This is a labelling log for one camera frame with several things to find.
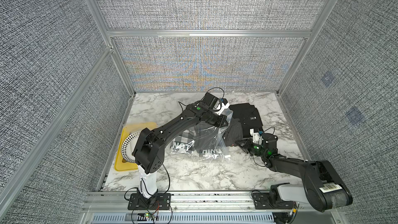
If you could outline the clear plastic vacuum bag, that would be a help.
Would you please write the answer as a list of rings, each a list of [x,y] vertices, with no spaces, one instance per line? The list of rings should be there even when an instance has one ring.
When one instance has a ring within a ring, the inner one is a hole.
[[[225,145],[224,134],[230,126],[233,111],[226,108],[222,114],[227,117],[226,127],[214,127],[201,122],[174,138],[167,148],[168,154],[196,162],[228,161],[231,155]]]

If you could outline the black white plaid shirt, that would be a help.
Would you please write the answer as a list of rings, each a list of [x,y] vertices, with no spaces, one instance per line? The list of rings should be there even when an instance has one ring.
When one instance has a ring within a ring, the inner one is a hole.
[[[170,144],[171,154],[185,154],[199,160],[215,159],[224,160],[230,159],[231,155],[227,151],[227,148],[214,148],[198,151],[194,148],[194,131],[184,131],[180,136],[174,138]]]

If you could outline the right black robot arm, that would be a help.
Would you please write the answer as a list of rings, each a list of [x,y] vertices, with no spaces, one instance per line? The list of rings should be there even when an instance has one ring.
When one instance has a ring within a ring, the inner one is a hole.
[[[276,135],[261,132],[235,142],[245,153],[261,158],[263,166],[272,172],[301,179],[300,185],[272,185],[267,200],[271,206],[305,203],[319,212],[324,212],[353,203],[351,192],[329,161],[288,158],[279,153],[277,141]]]

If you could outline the dark striped shirt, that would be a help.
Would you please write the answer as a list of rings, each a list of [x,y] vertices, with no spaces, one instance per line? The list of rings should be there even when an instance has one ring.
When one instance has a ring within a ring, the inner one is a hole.
[[[201,122],[194,127],[194,131],[193,146],[198,151],[232,147],[244,139],[241,124],[234,118],[226,128],[216,128]]]

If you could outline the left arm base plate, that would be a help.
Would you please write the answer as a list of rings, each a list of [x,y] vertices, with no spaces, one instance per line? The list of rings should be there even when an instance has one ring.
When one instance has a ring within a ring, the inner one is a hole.
[[[157,194],[149,199],[145,198],[141,193],[131,194],[127,209],[132,211],[138,210],[169,210],[172,195]]]

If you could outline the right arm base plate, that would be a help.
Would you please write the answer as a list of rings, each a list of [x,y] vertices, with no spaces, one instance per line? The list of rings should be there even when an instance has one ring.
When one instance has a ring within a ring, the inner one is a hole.
[[[259,192],[253,191],[251,193],[255,209],[265,210],[265,209],[292,209],[294,207],[294,202],[283,201],[279,196],[274,193],[269,192]]]

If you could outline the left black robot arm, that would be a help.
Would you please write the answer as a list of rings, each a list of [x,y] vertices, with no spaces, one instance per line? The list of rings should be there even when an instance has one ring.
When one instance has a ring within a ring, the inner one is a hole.
[[[157,171],[165,167],[167,145],[183,131],[201,122],[216,128],[227,127],[227,116],[222,112],[228,107],[228,101],[225,98],[216,97],[207,91],[199,101],[187,105],[170,122],[153,130],[144,128],[130,152],[140,173],[137,194],[144,200],[154,199],[159,193]]]

